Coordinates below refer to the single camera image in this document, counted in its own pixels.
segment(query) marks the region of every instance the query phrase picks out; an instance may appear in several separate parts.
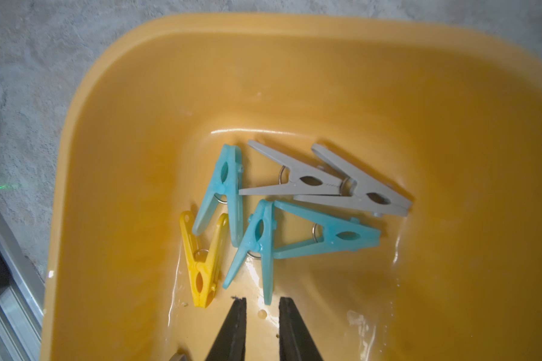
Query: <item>gray clothespin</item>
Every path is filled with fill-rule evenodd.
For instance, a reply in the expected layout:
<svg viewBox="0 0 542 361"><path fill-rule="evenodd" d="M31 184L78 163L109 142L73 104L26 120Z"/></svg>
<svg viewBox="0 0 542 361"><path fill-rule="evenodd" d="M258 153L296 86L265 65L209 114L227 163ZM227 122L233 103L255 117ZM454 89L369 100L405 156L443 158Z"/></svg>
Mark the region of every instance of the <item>gray clothespin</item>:
<svg viewBox="0 0 542 361"><path fill-rule="evenodd" d="M329 149L313 144L311 150L333 169L346 174L353 182L351 196L295 195L295 200L320 205L352 208L374 214L407 216L412 202L399 195L390 187L378 182L356 166L336 155Z"/></svg>
<svg viewBox="0 0 542 361"><path fill-rule="evenodd" d="M281 152L249 140L250 147L259 153L271 158L283 165L279 172L279 184L266 187L244 188L239 190L239 195L290 195L290 194L339 194L341 179L325 173L321 169L291 158ZM284 168L289 168L289 181L281 183L281 175Z"/></svg>

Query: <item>clothespin hole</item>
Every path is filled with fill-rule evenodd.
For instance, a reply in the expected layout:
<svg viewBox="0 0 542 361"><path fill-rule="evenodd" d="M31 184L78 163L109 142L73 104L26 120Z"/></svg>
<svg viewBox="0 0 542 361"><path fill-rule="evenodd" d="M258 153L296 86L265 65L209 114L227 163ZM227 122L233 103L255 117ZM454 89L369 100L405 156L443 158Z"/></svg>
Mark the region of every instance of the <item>clothespin hole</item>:
<svg viewBox="0 0 542 361"><path fill-rule="evenodd" d="M201 292L203 289L203 276L201 272L197 273L197 278L195 280L195 286L197 287L197 292Z"/></svg>
<svg viewBox="0 0 542 361"><path fill-rule="evenodd" d="M305 176L305 177L301 177L299 180L301 180L301 182L307 184L307 185L311 185L313 187L316 187L318 185L321 185L323 184L323 182L316 178L316 177L311 177L311 176Z"/></svg>
<svg viewBox="0 0 542 361"><path fill-rule="evenodd" d="M372 192L372 193L368 193L367 195L369 199L373 200L378 205L389 205L391 203L391 201L382 194Z"/></svg>
<svg viewBox="0 0 542 361"><path fill-rule="evenodd" d="M221 167L221 182L222 183L224 183L225 180L227 179L227 175L229 175L229 165L227 164L227 162L225 162L223 166Z"/></svg>
<svg viewBox="0 0 542 361"><path fill-rule="evenodd" d="M255 239L259 241L261 236L263 235L263 231L265 230L265 224L263 223L263 220L259 220L259 223L257 223L257 227L255 228Z"/></svg>
<svg viewBox="0 0 542 361"><path fill-rule="evenodd" d="M355 233L350 230L347 230L345 232L338 233L337 237L341 238L344 241L353 241L353 240L359 239L361 235L359 233Z"/></svg>

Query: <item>clothespin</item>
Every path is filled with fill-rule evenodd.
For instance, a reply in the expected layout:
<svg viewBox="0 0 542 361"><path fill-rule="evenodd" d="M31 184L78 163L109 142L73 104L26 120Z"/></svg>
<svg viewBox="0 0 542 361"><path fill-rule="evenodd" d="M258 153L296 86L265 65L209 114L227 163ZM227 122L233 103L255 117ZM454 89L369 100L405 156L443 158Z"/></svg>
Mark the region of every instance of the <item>clothespin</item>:
<svg viewBox="0 0 542 361"><path fill-rule="evenodd" d="M243 198L238 195L238 189L243 184L242 173L241 149L238 146L223 145L199 213L197 213L195 224L193 224L194 235L198 236L207 229L217 208L217 203L227 204L231 243L234 247L238 247L243 235ZM221 195L225 195L227 200L221 200Z"/></svg>
<svg viewBox="0 0 542 361"><path fill-rule="evenodd" d="M310 256L329 252L356 251L361 248L376 247L379 245L381 232L375 228L361 225L357 218L346 221L329 214L280 200L275 201L275 206L323 227L323 235L321 237L316 237L316 226L314 225L312 239L275 249L273 257L276 259Z"/></svg>
<svg viewBox="0 0 542 361"><path fill-rule="evenodd" d="M259 153L283 165L279 172L279 184L266 187L244 188L240 195L288 195L288 194L339 194L341 179L325 173L321 169L291 158L254 140L247 143ZM289 180L282 184L281 175L289 168Z"/></svg>
<svg viewBox="0 0 542 361"><path fill-rule="evenodd" d="M193 303L195 307L206 308L217 291L217 281L221 272L221 256L223 255L227 229L229 228L229 217L226 213L223 213L217 220L213 240L208 250L209 254L207 254L207 259L204 262L197 261L195 257L199 251L204 251L204 249L199 248L197 237L190 231L194 221L195 218L191 211L181 213L179 218Z"/></svg>
<svg viewBox="0 0 542 361"><path fill-rule="evenodd" d="M227 277L223 282L223 288L227 289L233 278L237 276L239 268L245 262L247 253L258 252L263 276L263 298L265 304L271 304L273 295L273 233L275 228L277 228L277 221L275 221L273 202L262 199L257 204L255 213L249 216L249 226L247 226L243 241L241 241L233 258Z"/></svg>
<svg viewBox="0 0 542 361"><path fill-rule="evenodd" d="M409 199L378 182L327 148L319 144L313 144L311 150L324 162L333 167L333 169L349 177L353 182L351 196L295 195L295 200L369 211L374 214L407 216L407 212L412 206L412 202Z"/></svg>

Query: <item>gray floor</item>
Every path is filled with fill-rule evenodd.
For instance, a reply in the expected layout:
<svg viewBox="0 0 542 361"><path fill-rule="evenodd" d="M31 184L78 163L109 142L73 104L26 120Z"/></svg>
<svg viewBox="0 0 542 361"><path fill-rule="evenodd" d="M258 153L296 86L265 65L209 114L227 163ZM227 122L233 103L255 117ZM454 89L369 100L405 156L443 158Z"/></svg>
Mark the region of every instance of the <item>gray floor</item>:
<svg viewBox="0 0 542 361"><path fill-rule="evenodd" d="M441 22L498 35L542 58L542 0L0 0L0 211L43 279L59 136L80 80L133 27L197 11Z"/></svg>

